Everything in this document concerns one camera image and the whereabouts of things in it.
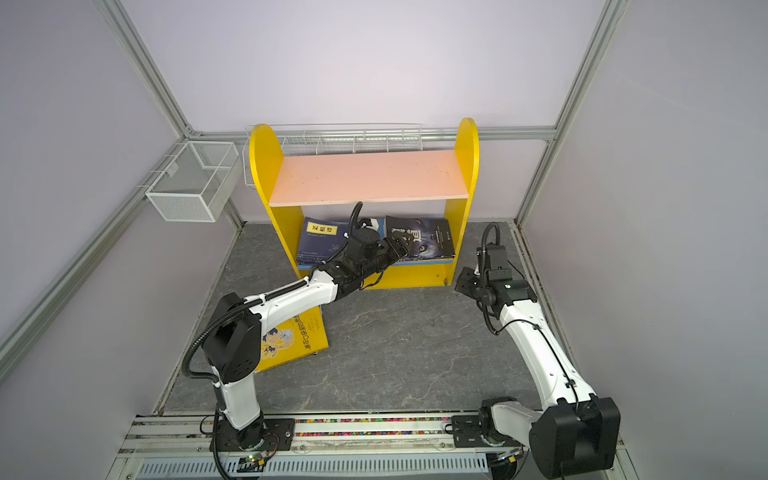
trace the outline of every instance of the pink shelf board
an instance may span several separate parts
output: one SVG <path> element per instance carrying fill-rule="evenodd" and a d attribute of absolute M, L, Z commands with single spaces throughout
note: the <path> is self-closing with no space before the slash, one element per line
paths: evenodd
<path fill-rule="evenodd" d="M 468 198 L 453 150 L 285 157 L 271 207 Z"/>

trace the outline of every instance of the white wire basket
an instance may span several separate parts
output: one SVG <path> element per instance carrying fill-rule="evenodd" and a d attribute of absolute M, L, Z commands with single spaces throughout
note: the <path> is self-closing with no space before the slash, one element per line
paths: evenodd
<path fill-rule="evenodd" d="M 250 136 L 256 125 L 246 127 Z M 273 125 L 283 155 L 376 154 L 423 150 L 421 124 Z M 256 188 L 250 173 L 248 145 L 243 146 L 243 177 Z"/>
<path fill-rule="evenodd" d="M 147 189 L 169 222 L 215 222 L 242 172 L 233 142 L 188 141 Z"/>

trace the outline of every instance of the gray marble surface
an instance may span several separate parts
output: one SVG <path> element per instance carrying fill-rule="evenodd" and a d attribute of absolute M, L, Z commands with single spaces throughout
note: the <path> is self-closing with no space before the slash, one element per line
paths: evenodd
<path fill-rule="evenodd" d="M 511 233 L 506 223 L 500 225 L 508 257 L 520 268 Z M 485 223 L 468 225 L 457 275 L 475 265 L 483 228 Z M 226 293 L 262 293 L 295 279 L 273 227 L 246 225 L 204 318 Z M 541 408 L 511 337 L 493 336 L 475 302 L 453 286 L 356 292 L 323 306 L 323 321 L 328 349 L 257 375 L 266 413 L 477 409 L 495 396 Z M 201 352 L 192 366 L 207 367 Z M 164 411 L 214 406 L 208 381 L 179 376 Z"/>

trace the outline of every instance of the white panel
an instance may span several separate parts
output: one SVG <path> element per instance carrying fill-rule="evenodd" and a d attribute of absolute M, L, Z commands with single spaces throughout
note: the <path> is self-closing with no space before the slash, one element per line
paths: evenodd
<path fill-rule="evenodd" d="M 0 7 L 0 337 L 175 141 L 89 0 Z"/>
<path fill-rule="evenodd" d="M 428 146 L 445 148 L 451 147 L 452 144 L 435 142 Z M 478 221 L 490 218 L 513 218 L 518 212 L 528 184 L 531 183 L 544 148 L 545 143 L 541 140 L 480 142 L 480 175 L 469 219 Z M 241 182 L 232 194 L 232 201 L 243 220 L 254 223 L 270 222 L 258 192 L 253 188 L 246 187 Z M 351 204 L 321 205 L 303 207 L 303 211 L 308 217 L 325 220 L 346 219 L 349 218 L 352 207 Z M 367 203 L 362 210 L 362 215 L 366 217 L 381 217 L 387 214 L 406 217 L 442 217 L 444 211 L 445 201 L 443 200 Z"/>
<path fill-rule="evenodd" d="M 768 3 L 633 0 L 524 225 L 640 478 L 765 478 Z"/>
<path fill-rule="evenodd" d="M 107 475 L 134 417 L 152 413 L 232 238 L 226 219 L 168 223 L 146 205 L 0 387 L 0 476 Z"/>
<path fill-rule="evenodd" d="M 551 125 L 603 0 L 124 0 L 192 125 Z"/>

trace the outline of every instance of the book cover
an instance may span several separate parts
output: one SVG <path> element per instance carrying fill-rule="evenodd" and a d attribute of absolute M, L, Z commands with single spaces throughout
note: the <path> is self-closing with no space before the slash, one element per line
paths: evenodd
<path fill-rule="evenodd" d="M 379 237 L 384 237 L 384 219 L 374 219 Z M 309 270 L 315 263 L 328 260 L 346 240 L 349 221 L 316 220 L 305 218 L 296 252 L 299 270 Z"/>
<path fill-rule="evenodd" d="M 282 322 L 261 338 L 261 361 L 255 372 L 263 372 L 328 348 L 320 307 L 316 306 Z"/>
<path fill-rule="evenodd" d="M 445 218 L 400 218 L 387 216 L 387 234 L 393 231 L 410 233 L 413 244 L 398 263 L 451 263 L 456 257 L 451 227 Z"/>

